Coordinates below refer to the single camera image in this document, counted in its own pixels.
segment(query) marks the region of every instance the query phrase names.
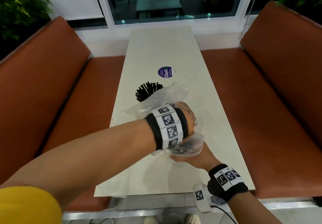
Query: purple sticker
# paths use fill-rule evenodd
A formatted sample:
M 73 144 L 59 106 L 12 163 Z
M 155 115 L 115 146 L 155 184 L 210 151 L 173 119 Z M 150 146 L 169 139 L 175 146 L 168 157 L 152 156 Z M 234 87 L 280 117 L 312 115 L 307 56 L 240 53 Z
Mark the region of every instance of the purple sticker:
M 165 66 L 165 67 L 162 67 L 158 70 L 158 74 L 159 74 L 159 76 L 161 76 L 163 78 L 169 78 L 175 74 L 175 70 L 172 69 L 172 67 Z

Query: foot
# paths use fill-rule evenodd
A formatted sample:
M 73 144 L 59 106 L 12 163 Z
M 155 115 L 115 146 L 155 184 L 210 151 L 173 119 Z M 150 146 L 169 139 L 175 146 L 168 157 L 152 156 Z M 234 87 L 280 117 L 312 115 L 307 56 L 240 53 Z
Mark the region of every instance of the foot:
M 200 218 L 196 214 L 188 214 L 185 217 L 184 224 L 201 224 Z
M 143 224 L 159 224 L 158 221 L 156 220 L 155 216 L 147 216 L 144 219 Z

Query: backrest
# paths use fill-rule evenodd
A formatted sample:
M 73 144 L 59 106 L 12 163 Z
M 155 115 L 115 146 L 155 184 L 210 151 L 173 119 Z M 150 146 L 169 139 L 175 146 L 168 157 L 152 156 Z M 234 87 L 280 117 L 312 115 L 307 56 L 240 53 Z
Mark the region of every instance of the backrest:
M 0 184 L 31 161 L 90 51 L 62 18 L 0 64 Z
M 269 2 L 240 43 L 322 145 L 322 27 Z

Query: yellow shirt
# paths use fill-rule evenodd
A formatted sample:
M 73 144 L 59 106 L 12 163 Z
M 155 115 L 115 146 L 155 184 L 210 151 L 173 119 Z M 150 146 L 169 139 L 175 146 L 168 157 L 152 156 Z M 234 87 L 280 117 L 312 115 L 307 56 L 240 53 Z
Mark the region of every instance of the yellow shirt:
M 0 189 L 1 223 L 60 224 L 62 210 L 48 192 L 28 186 Z

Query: seat cushion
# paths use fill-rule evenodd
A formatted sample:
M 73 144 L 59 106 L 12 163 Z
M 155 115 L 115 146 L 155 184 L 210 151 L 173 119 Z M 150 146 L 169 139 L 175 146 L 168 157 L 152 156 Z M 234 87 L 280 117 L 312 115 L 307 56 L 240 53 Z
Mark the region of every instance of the seat cushion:
M 269 2 L 240 43 L 322 146 L 322 27 Z
M 59 145 L 110 127 L 125 56 L 90 59 L 68 100 L 43 153 Z M 100 211 L 110 197 L 94 197 L 95 186 L 67 210 Z
M 321 196 L 322 152 L 240 48 L 201 51 L 258 198 Z
M 58 17 L 0 65 L 0 184 L 31 161 L 90 51 Z

